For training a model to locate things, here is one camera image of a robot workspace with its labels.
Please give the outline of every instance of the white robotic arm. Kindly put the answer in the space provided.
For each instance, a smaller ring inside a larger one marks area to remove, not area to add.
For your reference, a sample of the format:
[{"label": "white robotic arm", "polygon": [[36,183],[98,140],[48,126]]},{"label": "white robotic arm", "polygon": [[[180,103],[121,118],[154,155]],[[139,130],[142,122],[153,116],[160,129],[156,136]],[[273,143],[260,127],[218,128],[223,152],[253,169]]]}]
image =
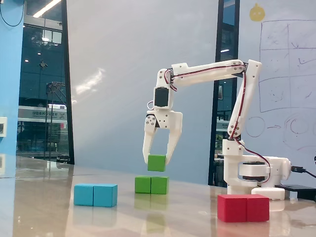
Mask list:
[{"label": "white robotic arm", "polygon": [[[236,77],[234,74],[246,73],[251,69],[251,73],[256,72],[258,76],[261,68],[261,63],[249,60],[246,64],[240,60],[229,60],[224,62],[217,62],[207,65],[201,65],[196,67],[188,67],[186,63],[174,64],[172,69],[161,69],[157,75],[157,84],[154,88],[154,99],[152,110],[147,111],[145,119],[145,138],[143,144],[143,155],[145,163],[148,162],[148,155],[153,143],[154,135],[157,128],[169,129],[169,141],[167,146],[166,164],[170,162],[173,151],[181,136],[182,132],[182,113],[172,111],[173,106],[173,94],[177,91],[176,86],[192,85],[201,82],[215,81],[220,79],[228,79]],[[247,98],[251,98],[253,95],[253,88],[251,83],[249,86],[249,95]],[[238,107],[238,102],[241,103],[242,90],[239,93],[237,103],[235,107]],[[251,99],[244,100],[244,110],[241,116],[238,116],[238,112],[234,119],[243,118],[249,108]],[[233,137],[240,135],[242,125],[244,122],[238,121],[239,127],[229,129],[229,133],[234,134]]]},{"label": "white robotic arm", "polygon": [[[257,193],[271,199],[284,199],[284,189],[274,186],[281,179],[287,179],[291,164],[287,158],[263,157],[244,146],[238,140],[246,115],[258,84],[262,64],[253,60],[244,63],[229,60],[202,66],[188,67],[186,63],[174,64],[171,69],[161,69],[157,75],[154,88],[153,108],[147,111],[145,120],[145,137],[143,155],[148,163],[148,155],[157,128],[169,129],[166,164],[170,162],[173,151],[182,132],[182,113],[172,111],[173,94],[176,86],[192,85],[243,75],[243,81],[236,99],[228,126],[229,139],[223,140],[224,180],[227,182],[228,194]],[[246,150],[254,156],[245,156]]]}]

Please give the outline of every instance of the light switch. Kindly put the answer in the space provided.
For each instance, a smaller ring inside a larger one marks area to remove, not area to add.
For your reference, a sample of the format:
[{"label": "light switch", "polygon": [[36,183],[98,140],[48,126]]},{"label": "light switch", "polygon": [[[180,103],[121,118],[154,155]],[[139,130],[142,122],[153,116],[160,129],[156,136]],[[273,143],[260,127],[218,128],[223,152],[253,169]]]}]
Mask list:
[{"label": "light switch", "polygon": [[0,137],[6,137],[7,117],[0,117]]}]

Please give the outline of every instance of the blue cube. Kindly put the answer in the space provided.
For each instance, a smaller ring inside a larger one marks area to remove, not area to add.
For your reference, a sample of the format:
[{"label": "blue cube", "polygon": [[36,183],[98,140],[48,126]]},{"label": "blue cube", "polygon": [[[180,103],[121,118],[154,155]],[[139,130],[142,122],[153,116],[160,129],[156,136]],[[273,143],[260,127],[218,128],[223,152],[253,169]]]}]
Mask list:
[{"label": "blue cube", "polygon": [[117,184],[95,184],[93,189],[93,205],[113,207],[118,203]]},{"label": "blue cube", "polygon": [[93,184],[76,184],[74,189],[74,205],[93,206]]}]

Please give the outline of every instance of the glossy table surface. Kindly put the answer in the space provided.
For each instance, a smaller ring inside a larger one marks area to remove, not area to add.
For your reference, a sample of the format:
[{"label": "glossy table surface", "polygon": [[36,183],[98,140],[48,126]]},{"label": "glossy table surface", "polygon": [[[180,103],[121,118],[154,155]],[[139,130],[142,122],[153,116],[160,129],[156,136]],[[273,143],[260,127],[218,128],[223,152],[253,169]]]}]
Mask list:
[{"label": "glossy table surface", "polygon": [[[1,237],[316,236],[313,201],[274,201],[265,223],[223,223],[216,197],[224,188],[170,181],[168,195],[142,195],[134,174],[31,158],[16,167],[0,174]],[[77,183],[117,183],[117,207],[74,206]]]}]

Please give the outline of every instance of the red block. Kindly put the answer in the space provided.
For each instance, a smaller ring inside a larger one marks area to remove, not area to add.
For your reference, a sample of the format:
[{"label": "red block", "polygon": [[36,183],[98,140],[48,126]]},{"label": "red block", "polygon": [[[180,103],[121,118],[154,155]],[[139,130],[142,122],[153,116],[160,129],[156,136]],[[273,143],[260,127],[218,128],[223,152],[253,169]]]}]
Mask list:
[{"label": "red block", "polygon": [[246,222],[247,197],[245,195],[218,195],[217,218],[224,222]]},{"label": "red block", "polygon": [[247,221],[262,222],[269,218],[269,198],[259,194],[247,195]]}]

